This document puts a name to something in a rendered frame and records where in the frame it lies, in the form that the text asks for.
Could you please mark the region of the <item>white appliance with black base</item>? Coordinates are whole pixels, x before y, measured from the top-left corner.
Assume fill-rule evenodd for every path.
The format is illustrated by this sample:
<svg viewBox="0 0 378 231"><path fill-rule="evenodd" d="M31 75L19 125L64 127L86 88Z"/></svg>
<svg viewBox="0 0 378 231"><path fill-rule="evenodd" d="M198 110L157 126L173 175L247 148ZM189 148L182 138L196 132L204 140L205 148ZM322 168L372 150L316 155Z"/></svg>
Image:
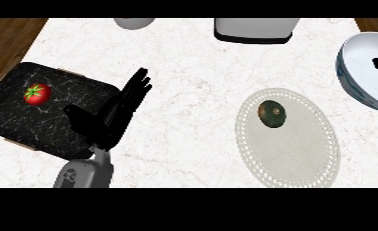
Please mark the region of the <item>white appliance with black base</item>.
<svg viewBox="0 0 378 231"><path fill-rule="evenodd" d="M216 18L214 37L242 44L285 44L298 18Z"/></svg>

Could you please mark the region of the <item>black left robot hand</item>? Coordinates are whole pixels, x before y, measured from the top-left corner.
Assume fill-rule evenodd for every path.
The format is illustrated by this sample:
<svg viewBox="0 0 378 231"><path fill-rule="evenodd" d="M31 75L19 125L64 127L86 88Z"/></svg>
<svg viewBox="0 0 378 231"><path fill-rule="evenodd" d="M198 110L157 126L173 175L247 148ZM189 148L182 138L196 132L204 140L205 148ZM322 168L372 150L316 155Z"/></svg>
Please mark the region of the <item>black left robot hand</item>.
<svg viewBox="0 0 378 231"><path fill-rule="evenodd" d="M108 100L98 114L89 113L75 105L64 107L71 122L71 130L86 137L90 146L106 151L117 146L133 114L152 89L149 81L148 69L140 68L118 95Z"/></svg>

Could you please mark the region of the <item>black marble cutting board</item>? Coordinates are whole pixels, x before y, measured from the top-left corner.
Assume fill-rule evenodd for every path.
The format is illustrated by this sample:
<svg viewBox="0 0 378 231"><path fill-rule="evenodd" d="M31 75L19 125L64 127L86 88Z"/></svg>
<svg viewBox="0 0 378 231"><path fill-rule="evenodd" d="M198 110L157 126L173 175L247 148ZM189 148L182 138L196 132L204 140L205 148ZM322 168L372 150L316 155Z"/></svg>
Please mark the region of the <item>black marble cutting board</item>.
<svg viewBox="0 0 378 231"><path fill-rule="evenodd" d="M24 100L36 83L50 87L50 99L41 105ZM96 114L118 92L114 85L84 76L19 63L0 80L0 137L65 160L89 159L93 152L86 137L71 130L64 107L74 104Z"/></svg>

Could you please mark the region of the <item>red tomato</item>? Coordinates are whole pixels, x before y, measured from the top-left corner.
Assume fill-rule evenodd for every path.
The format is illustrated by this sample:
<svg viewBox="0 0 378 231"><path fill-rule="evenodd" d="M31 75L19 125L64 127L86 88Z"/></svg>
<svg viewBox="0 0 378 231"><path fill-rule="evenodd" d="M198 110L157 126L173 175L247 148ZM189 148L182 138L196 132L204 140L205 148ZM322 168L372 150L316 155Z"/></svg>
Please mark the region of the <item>red tomato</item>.
<svg viewBox="0 0 378 231"><path fill-rule="evenodd" d="M24 101L30 105L41 105L50 99L52 89L43 83L33 84L24 93Z"/></svg>

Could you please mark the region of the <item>pale oval placemat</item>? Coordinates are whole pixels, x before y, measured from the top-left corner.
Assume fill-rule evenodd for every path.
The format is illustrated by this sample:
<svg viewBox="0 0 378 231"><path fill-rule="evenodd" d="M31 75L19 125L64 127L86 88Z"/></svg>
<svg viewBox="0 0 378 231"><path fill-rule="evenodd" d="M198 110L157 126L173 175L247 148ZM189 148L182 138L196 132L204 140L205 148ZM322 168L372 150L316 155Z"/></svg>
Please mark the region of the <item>pale oval placemat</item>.
<svg viewBox="0 0 378 231"><path fill-rule="evenodd" d="M279 128L269 128L258 118L266 100L285 108ZM338 140L322 110L301 94L284 88L253 93L236 115L235 135L245 166L264 186L332 185L340 169Z"/></svg>

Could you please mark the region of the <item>grey rounded object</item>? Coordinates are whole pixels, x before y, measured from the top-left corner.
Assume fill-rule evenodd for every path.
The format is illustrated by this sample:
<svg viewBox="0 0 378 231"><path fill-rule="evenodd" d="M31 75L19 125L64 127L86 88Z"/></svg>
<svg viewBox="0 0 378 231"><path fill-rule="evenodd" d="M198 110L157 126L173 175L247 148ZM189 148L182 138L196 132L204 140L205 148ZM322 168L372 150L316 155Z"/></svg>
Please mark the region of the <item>grey rounded object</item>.
<svg viewBox="0 0 378 231"><path fill-rule="evenodd" d="M145 28L154 22L154 18L115 18L117 25L127 30Z"/></svg>

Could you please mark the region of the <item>dark green pear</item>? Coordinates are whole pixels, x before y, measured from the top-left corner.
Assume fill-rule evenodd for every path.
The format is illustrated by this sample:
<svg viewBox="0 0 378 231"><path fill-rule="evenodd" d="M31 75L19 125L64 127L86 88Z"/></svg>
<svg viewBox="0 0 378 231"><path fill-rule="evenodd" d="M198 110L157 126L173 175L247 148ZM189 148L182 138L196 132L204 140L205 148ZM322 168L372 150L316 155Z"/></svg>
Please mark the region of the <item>dark green pear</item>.
<svg viewBox="0 0 378 231"><path fill-rule="evenodd" d="M269 128L279 128L287 119L284 106L273 100L266 100L258 106L258 118Z"/></svg>

